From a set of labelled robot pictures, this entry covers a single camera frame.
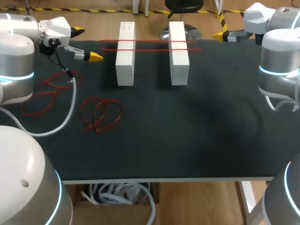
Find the white block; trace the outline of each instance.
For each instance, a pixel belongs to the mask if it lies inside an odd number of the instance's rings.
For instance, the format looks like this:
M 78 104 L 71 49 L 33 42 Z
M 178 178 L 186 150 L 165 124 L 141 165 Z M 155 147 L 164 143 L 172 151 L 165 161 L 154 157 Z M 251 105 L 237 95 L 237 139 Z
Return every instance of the white block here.
M 169 40 L 186 41 L 183 22 L 169 22 Z M 187 49 L 186 42 L 169 42 L 169 49 Z M 170 51 L 172 85 L 187 85 L 189 59 L 187 50 Z
M 121 22 L 119 40 L 135 40 L 135 22 Z M 135 49 L 135 41 L 119 41 L 118 49 Z M 118 51 L 116 71 L 119 86 L 133 86 L 135 51 Z

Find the floor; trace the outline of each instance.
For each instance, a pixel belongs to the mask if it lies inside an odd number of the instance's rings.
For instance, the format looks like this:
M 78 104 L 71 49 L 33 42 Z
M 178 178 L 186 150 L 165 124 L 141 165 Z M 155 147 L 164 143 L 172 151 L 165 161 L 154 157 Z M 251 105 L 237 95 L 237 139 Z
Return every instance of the floor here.
M 131 0 L 29 0 L 33 8 L 80 8 L 80 9 L 131 9 Z M 255 0 L 224 0 L 223 9 L 246 9 Z M 290 0 L 261 0 L 267 7 L 291 6 Z M 300 6 L 300 0 L 294 0 Z M 2 0 L 1 6 L 24 7 L 23 0 Z M 150 0 L 150 10 L 165 10 L 163 0 Z M 205 0 L 202 10 L 215 10 L 214 0 Z M 34 12 L 39 19 L 64 16 L 72 26 L 81 26 L 86 31 L 77 40 L 117 39 L 121 21 L 135 21 L 137 39 L 159 39 L 160 32 L 168 25 L 167 15 L 132 15 L 131 13 L 84 13 L 84 12 Z M 170 21 L 178 21 L 174 15 Z M 239 13 L 226 13 L 229 30 L 243 29 Z M 215 14 L 188 14 L 185 23 L 199 28 L 203 39 L 222 31 Z M 252 182 L 256 201 L 266 188 L 264 181 Z M 81 205 L 74 207 L 73 225 L 142 225 L 150 216 L 149 205 L 100 206 Z M 234 182 L 162 183 L 160 203 L 157 204 L 155 225 L 242 225 L 245 214 Z

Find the red cable tie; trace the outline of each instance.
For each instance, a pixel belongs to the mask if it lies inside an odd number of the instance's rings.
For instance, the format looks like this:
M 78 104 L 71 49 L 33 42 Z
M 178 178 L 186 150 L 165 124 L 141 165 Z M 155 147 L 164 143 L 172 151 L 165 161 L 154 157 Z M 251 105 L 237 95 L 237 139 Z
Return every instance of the red cable tie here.
M 39 116 L 39 115 L 45 113 L 45 112 L 46 112 L 47 110 L 49 110 L 49 109 L 52 107 L 52 105 L 54 104 L 54 101 L 55 101 L 55 99 L 56 99 L 56 97 L 57 97 L 57 89 L 56 89 L 56 91 L 53 91 L 53 92 L 40 92 L 40 93 L 33 94 L 33 95 L 32 95 L 32 98 L 33 98 L 33 97 L 36 97 L 36 96 L 41 96 L 41 95 L 53 95 L 52 100 L 51 100 L 51 102 L 49 103 L 48 106 L 46 106 L 43 110 L 41 110 L 41 111 L 39 111 L 39 112 L 35 112 L 35 113 L 27 113 L 27 112 L 24 111 L 24 108 L 23 108 L 24 103 L 22 103 L 22 104 L 21 104 L 21 113 L 22 113 L 23 115 L 25 115 L 25 116 Z
M 78 75 L 78 76 L 79 76 L 79 81 L 80 81 L 80 79 L 81 79 L 81 77 L 82 77 L 81 74 L 80 74 L 79 72 L 73 71 L 73 70 L 72 70 L 72 73 Z M 41 110 L 41 111 L 39 111 L 39 112 L 36 112 L 36 113 L 27 113 L 27 112 L 24 111 L 24 106 L 23 106 L 24 103 L 22 103 L 22 104 L 21 104 L 21 113 L 22 113 L 23 115 L 25 115 L 25 116 L 39 116 L 39 115 L 45 113 L 47 110 L 49 110 L 49 109 L 53 106 L 53 104 L 54 104 L 54 102 L 55 102 L 55 100 L 56 100 L 56 98 L 57 98 L 58 90 L 59 90 L 59 89 L 65 89 L 65 90 L 66 90 L 66 89 L 71 89 L 71 88 L 73 87 L 72 85 L 70 85 L 70 86 L 58 86 L 58 85 L 55 85 L 55 84 L 50 83 L 50 81 L 51 81 L 52 79 L 54 79 L 54 78 L 56 78 L 56 77 L 58 77 L 58 76 L 60 76 L 60 75 L 63 75 L 63 74 L 66 74 L 66 72 L 65 72 L 65 71 L 61 71 L 61 72 L 59 72 L 59 73 L 57 73 L 57 74 L 54 74 L 53 76 L 49 77 L 48 79 L 46 79 L 45 81 L 43 81 L 43 82 L 40 84 L 40 86 L 43 86 L 43 85 L 47 84 L 47 85 L 49 85 L 50 87 L 55 88 L 55 89 L 56 89 L 55 91 L 53 91 L 53 92 L 40 92 L 40 93 L 36 93 L 36 94 L 33 94 L 33 95 L 32 95 L 32 98 L 33 98 L 33 97 L 36 97 L 36 96 L 41 96 L 41 95 L 53 95 L 53 98 L 52 98 L 50 104 L 49 104 L 46 108 L 44 108 L 43 110 Z
M 95 119 L 95 114 L 96 114 L 96 110 L 98 109 L 98 107 L 101 106 L 102 104 L 106 104 L 107 102 L 115 102 L 115 103 L 117 103 L 117 104 L 119 105 L 120 109 L 121 109 L 121 113 L 120 113 L 120 116 L 119 116 L 114 122 L 112 122 L 111 124 L 106 125 L 106 126 L 103 127 L 103 128 L 100 128 L 100 129 L 97 128 L 97 124 L 99 124 L 99 122 L 100 122 L 99 120 L 98 120 L 98 122 L 94 122 L 94 124 L 95 124 L 95 129 L 96 129 L 96 132 L 97 132 L 97 133 L 100 133 L 101 131 L 104 131 L 104 130 L 106 130 L 106 129 L 108 129 L 108 128 L 111 128 L 112 126 L 114 126 L 115 124 L 117 124 L 117 123 L 120 121 L 121 116 L 122 116 L 122 114 L 123 114 L 123 108 L 122 108 L 122 106 L 121 106 L 121 104 L 120 104 L 120 102 L 119 102 L 118 100 L 116 100 L 116 99 L 106 99 L 106 100 L 100 102 L 100 103 L 96 106 L 95 111 L 94 111 L 94 119 Z
M 136 41 L 136 42 L 150 42 L 150 43 L 169 43 L 169 42 L 197 43 L 196 41 L 168 41 L 168 40 L 99 40 L 99 42 L 118 42 L 118 41 Z
M 169 52 L 169 51 L 201 51 L 201 48 L 187 48 L 187 49 L 108 49 L 108 48 L 101 48 L 102 51 L 134 51 L 134 52 Z
M 74 73 L 74 74 L 76 74 L 76 75 L 79 76 L 79 82 L 76 82 L 76 85 L 77 85 L 77 86 L 80 86 L 80 80 L 81 80 L 81 78 L 82 78 L 81 74 L 80 74 L 79 72 L 73 71 L 73 70 L 72 70 L 72 73 Z M 54 78 L 56 78 L 56 77 L 58 77 L 58 76 L 61 76 L 61 75 L 63 75 L 63 74 L 66 74 L 66 72 L 65 72 L 65 71 L 61 71 L 61 72 L 59 72 L 59 73 L 57 73 L 57 74 L 55 74 L 55 75 L 49 77 L 47 80 L 43 81 L 43 82 L 40 84 L 40 86 L 43 86 L 43 85 L 47 84 L 47 85 L 49 85 L 50 87 L 57 88 L 57 89 L 71 89 L 71 88 L 73 87 L 72 85 L 70 85 L 70 86 L 58 86 L 58 85 L 55 85 L 55 84 L 50 83 L 51 80 L 53 80 Z
M 94 118 L 94 123 L 93 123 L 93 124 L 90 124 L 90 123 L 88 122 L 88 120 L 85 119 L 85 117 L 83 116 L 82 109 L 83 109 L 83 106 L 84 106 L 86 103 L 88 103 L 88 102 L 90 102 L 90 101 L 93 101 L 93 100 L 99 100 L 100 102 L 103 102 L 103 101 L 104 101 L 103 99 L 101 99 L 101 98 L 99 98 L 99 97 L 90 97 L 90 98 L 88 98 L 88 99 L 86 99 L 86 100 L 84 100 L 84 101 L 82 102 L 82 104 L 81 104 L 81 106 L 80 106 L 80 109 L 79 109 L 79 115 L 80 115 L 80 117 L 82 118 L 82 120 L 88 125 L 88 127 L 85 128 L 84 131 L 88 131 L 88 130 L 92 129 L 93 127 L 96 127 L 96 125 L 104 118 L 104 115 L 105 115 L 105 112 L 106 112 L 106 104 L 104 103 L 105 111 L 104 111 L 103 115 L 102 115 L 102 116 L 100 117 L 100 119 L 98 119 L 97 121 L 95 121 L 95 118 Z

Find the coiled white cable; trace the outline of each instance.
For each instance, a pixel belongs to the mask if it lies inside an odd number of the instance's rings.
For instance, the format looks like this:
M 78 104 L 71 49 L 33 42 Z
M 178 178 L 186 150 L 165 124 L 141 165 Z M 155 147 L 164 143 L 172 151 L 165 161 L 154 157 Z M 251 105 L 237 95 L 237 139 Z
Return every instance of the coiled white cable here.
M 279 102 L 279 103 L 277 104 L 277 106 L 274 107 L 273 104 L 271 103 L 269 97 L 268 97 L 268 96 L 265 96 L 265 98 L 266 98 L 266 101 L 267 101 L 267 103 L 268 103 L 270 109 L 273 110 L 273 111 L 275 111 L 275 112 L 277 112 L 284 104 L 293 104 L 293 105 L 296 104 L 296 101 L 295 101 L 295 100 L 286 99 L 286 100 L 283 100 L 283 101 Z
M 129 205 L 132 205 L 136 202 L 136 197 L 139 196 L 139 194 L 141 193 L 141 190 L 145 191 L 146 196 L 149 197 L 151 208 L 152 208 L 152 212 L 151 212 L 150 218 L 147 222 L 147 225 L 151 225 L 153 223 L 155 213 L 156 213 L 156 208 L 155 208 L 153 196 L 152 196 L 149 188 L 146 188 L 145 186 L 141 185 L 140 183 L 126 183 L 126 184 L 124 184 L 124 183 L 119 183 L 119 184 L 106 183 L 106 184 L 103 184 L 100 187 L 100 189 L 98 190 L 98 198 L 101 202 L 97 202 L 94 198 L 94 194 L 96 194 L 97 187 L 98 187 L 98 184 L 95 184 L 94 188 L 93 188 L 92 184 L 89 185 L 89 195 L 90 196 L 87 196 L 87 194 L 85 194 L 83 191 L 81 192 L 81 194 L 94 205 L 106 205 L 106 204 L 129 204 Z M 132 187 L 136 187 L 135 194 L 132 197 L 130 197 L 129 199 L 124 198 L 124 193 Z
M 24 132 L 26 132 L 27 134 L 29 134 L 33 137 L 45 137 L 45 136 L 52 135 L 52 134 L 60 131 L 61 129 L 63 129 L 65 127 L 65 125 L 69 122 L 69 120 L 71 118 L 71 115 L 73 113 L 74 106 L 75 106 L 75 101 L 76 101 L 76 80 L 75 80 L 75 78 L 74 77 L 71 78 L 70 82 L 72 82 L 72 84 L 73 84 L 73 94 L 72 94 L 71 107 L 70 107 L 69 113 L 67 114 L 67 117 L 65 118 L 63 123 L 59 127 L 55 128 L 54 130 L 51 130 L 51 131 L 48 131 L 48 132 L 45 132 L 45 133 L 41 133 L 41 134 L 30 133 L 29 131 L 27 131 L 22 126 L 22 124 L 19 122 L 19 120 L 9 110 L 0 107 L 0 111 L 4 112 L 7 116 L 9 116 L 16 123 L 16 125 L 19 129 L 23 130 Z
M 268 96 L 265 96 L 265 98 L 266 98 L 266 101 L 267 101 L 269 107 L 271 108 L 271 110 L 275 111 L 275 108 L 274 108 L 273 104 L 271 103 L 269 97 L 268 97 Z

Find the black table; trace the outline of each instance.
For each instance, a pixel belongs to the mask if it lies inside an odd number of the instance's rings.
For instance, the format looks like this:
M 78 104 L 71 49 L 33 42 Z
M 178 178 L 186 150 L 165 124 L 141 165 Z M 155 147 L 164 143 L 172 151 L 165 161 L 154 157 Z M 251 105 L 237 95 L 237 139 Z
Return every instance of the black table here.
M 253 41 L 200 41 L 189 47 L 187 86 L 171 86 L 168 52 L 137 52 L 133 87 L 118 87 L 116 44 L 71 42 L 100 53 L 104 61 L 62 61 L 82 73 L 75 113 L 58 134 L 37 138 L 66 183 L 89 180 L 249 180 L 276 175 L 297 153 L 299 112 L 288 106 L 272 112 L 258 91 L 260 46 Z M 137 48 L 167 48 L 138 43 Z M 37 54 L 35 92 L 53 90 L 39 84 L 60 71 Z M 31 132 L 56 128 L 65 118 L 71 90 L 62 90 L 42 116 L 21 114 L 19 105 L 6 106 Z M 123 107 L 116 126 L 96 134 L 84 131 L 79 117 L 84 99 L 114 98 Z M 30 110 L 38 105 L 28 103 Z M 2 125 L 14 126 L 1 115 Z

